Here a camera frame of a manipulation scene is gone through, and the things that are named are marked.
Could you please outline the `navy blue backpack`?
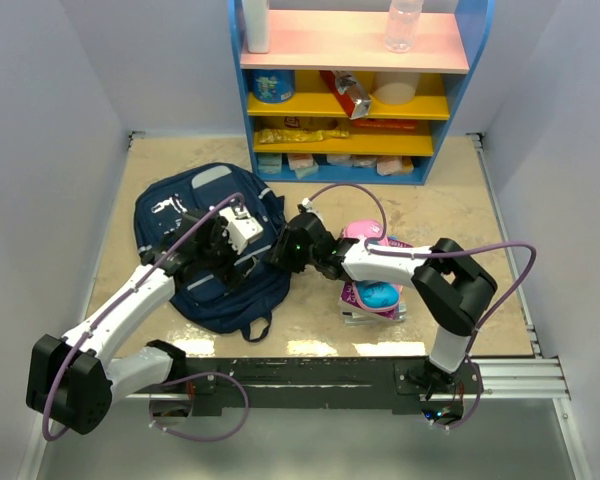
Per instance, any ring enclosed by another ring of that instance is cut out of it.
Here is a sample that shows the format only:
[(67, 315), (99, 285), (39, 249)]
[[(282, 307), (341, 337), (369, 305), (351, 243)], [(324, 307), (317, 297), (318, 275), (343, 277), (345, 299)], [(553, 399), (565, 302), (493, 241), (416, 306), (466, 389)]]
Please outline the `navy blue backpack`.
[(262, 236), (238, 253), (228, 222), (214, 215), (191, 235), (163, 269), (175, 276), (172, 305), (186, 319), (219, 334), (241, 333), (257, 342), (251, 325), (272, 320), (290, 289), (290, 274), (265, 262), (285, 224), (285, 200), (255, 174), (233, 164), (211, 163), (150, 185), (135, 202), (133, 228), (139, 256), (152, 263), (213, 206), (240, 193)]

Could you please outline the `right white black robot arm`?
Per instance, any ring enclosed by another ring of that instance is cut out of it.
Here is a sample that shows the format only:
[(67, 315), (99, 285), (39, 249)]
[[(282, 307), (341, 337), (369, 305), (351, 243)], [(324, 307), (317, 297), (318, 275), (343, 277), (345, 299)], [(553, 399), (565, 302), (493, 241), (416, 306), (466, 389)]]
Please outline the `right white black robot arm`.
[(303, 211), (283, 227), (265, 261), (288, 273), (311, 266), (330, 280), (415, 288), (438, 328), (423, 365), (406, 377), (429, 395), (449, 392), (461, 380), (461, 365), (497, 283), (451, 239), (400, 249), (383, 237), (379, 232), (336, 238), (315, 213)]

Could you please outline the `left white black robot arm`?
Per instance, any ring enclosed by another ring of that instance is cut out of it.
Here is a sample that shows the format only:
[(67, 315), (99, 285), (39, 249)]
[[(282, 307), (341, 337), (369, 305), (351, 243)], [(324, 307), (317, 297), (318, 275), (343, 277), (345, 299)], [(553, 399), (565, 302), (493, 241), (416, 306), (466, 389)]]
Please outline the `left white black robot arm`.
[(42, 336), (31, 354), (26, 403), (42, 414), (44, 438), (59, 438), (52, 423), (87, 434), (114, 403), (152, 385), (165, 392), (180, 390), (187, 380), (182, 350), (160, 340), (121, 359), (117, 350), (199, 271), (227, 277), (238, 256), (262, 234), (244, 207), (187, 215), (167, 250), (147, 253), (94, 314), (60, 337)]

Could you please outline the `green sponge pack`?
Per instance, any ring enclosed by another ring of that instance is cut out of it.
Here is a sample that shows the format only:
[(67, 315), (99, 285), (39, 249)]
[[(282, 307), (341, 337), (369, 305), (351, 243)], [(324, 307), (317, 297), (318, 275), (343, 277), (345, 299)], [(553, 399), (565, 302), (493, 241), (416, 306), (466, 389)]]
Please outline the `green sponge pack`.
[(261, 174), (276, 175), (282, 172), (283, 156), (280, 153), (257, 153), (257, 170)]

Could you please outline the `yellow snack bag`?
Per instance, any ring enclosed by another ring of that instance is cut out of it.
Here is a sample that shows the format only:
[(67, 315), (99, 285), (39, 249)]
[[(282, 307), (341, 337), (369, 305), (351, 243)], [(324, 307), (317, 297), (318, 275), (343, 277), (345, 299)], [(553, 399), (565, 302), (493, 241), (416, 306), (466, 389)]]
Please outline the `yellow snack bag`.
[(330, 130), (263, 128), (257, 133), (257, 143), (259, 145), (315, 143), (331, 139), (347, 139), (349, 136), (349, 130), (340, 128)]

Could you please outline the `orange pink sponge pack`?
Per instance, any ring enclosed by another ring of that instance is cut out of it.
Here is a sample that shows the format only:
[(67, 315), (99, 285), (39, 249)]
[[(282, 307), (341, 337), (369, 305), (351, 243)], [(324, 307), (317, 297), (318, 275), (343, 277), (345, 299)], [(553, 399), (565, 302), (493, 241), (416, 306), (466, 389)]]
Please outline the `orange pink sponge pack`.
[(413, 171), (409, 156), (379, 156), (376, 161), (376, 172), (381, 176), (406, 175)]

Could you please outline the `pink blue pencil case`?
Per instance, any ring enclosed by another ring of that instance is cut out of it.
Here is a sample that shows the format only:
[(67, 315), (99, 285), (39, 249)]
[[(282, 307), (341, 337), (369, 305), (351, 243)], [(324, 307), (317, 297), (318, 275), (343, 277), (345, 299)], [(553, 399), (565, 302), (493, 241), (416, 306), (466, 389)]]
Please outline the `pink blue pencil case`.
[[(375, 220), (360, 220), (349, 223), (342, 231), (344, 238), (357, 238), (364, 241), (372, 238), (374, 244), (388, 246), (386, 236), (377, 240), (382, 226)], [(363, 281), (346, 283), (343, 286), (339, 304), (343, 307), (357, 307), (359, 310), (383, 315), (395, 310), (400, 303), (402, 286), (386, 282)]]

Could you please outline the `orange flat box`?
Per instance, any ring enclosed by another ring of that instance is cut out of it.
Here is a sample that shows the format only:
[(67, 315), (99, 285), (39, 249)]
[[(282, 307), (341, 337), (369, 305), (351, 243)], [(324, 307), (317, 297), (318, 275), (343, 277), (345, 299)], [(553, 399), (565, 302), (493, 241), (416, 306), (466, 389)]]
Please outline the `orange flat box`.
[(415, 130), (418, 126), (418, 121), (409, 119), (361, 118), (352, 120), (351, 125), (359, 129), (375, 129), (403, 132)]

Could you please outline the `blue shelf unit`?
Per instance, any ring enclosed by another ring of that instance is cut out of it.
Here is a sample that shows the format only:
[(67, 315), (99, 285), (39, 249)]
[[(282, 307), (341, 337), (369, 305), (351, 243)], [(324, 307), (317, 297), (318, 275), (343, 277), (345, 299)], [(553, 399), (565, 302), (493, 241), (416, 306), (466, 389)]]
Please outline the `blue shelf unit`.
[(388, 50), (387, 14), (269, 10), (255, 53), (255, 6), (228, 5), (251, 166), (268, 181), (422, 185), (491, 30), (491, 1), (423, 13), (411, 48)]

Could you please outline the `blue round can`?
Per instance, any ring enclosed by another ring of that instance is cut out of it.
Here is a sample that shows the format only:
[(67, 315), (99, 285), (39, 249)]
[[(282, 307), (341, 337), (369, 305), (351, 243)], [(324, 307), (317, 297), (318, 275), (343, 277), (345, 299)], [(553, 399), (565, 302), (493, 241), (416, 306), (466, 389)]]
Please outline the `blue round can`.
[(286, 102), (295, 94), (295, 72), (256, 69), (252, 73), (252, 93), (257, 100), (264, 103)]

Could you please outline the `white plastic tub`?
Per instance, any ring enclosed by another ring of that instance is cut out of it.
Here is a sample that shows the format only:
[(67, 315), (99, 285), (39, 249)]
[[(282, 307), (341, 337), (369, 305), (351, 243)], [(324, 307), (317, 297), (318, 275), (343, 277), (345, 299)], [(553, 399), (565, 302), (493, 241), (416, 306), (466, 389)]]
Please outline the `white plastic tub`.
[(420, 76), (417, 72), (377, 72), (372, 94), (376, 100), (387, 105), (409, 103), (416, 95)]

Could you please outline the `white cylinder bottle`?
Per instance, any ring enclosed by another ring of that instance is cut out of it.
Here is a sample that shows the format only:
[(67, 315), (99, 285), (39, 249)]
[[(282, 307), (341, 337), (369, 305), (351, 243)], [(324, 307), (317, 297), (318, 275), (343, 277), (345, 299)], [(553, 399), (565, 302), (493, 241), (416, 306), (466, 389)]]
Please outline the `white cylinder bottle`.
[(247, 49), (250, 53), (265, 54), (270, 49), (269, 0), (243, 0)]

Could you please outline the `clear plastic water bottle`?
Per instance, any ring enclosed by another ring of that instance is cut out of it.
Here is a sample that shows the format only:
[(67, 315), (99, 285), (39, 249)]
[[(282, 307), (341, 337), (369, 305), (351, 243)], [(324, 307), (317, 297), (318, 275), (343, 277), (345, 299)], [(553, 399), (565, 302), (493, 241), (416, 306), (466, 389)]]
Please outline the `clear plastic water bottle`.
[(384, 45), (394, 53), (405, 53), (415, 42), (423, 0), (392, 0), (384, 32)]

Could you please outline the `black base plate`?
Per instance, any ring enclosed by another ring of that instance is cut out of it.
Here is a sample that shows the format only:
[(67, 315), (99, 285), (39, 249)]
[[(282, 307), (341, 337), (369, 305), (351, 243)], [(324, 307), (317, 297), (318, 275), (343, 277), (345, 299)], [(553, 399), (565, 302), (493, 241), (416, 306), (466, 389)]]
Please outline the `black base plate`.
[(152, 385), (140, 392), (154, 399), (186, 400), (193, 414), (218, 415), (239, 408), (245, 389), (252, 409), (385, 410), (397, 415), (424, 413), (445, 420), (458, 404), (483, 391), (476, 368), (467, 363), (454, 374), (436, 374), (423, 357), (189, 358), (186, 373), (197, 374), (191, 388)]

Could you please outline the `aluminium frame rail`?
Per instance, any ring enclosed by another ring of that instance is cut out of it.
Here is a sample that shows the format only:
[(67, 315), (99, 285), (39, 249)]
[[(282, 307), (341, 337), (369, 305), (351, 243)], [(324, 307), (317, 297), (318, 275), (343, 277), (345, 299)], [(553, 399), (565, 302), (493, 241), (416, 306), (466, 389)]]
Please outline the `aluminium frame rail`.
[(569, 399), (570, 392), (558, 359), (477, 359), (487, 399)]

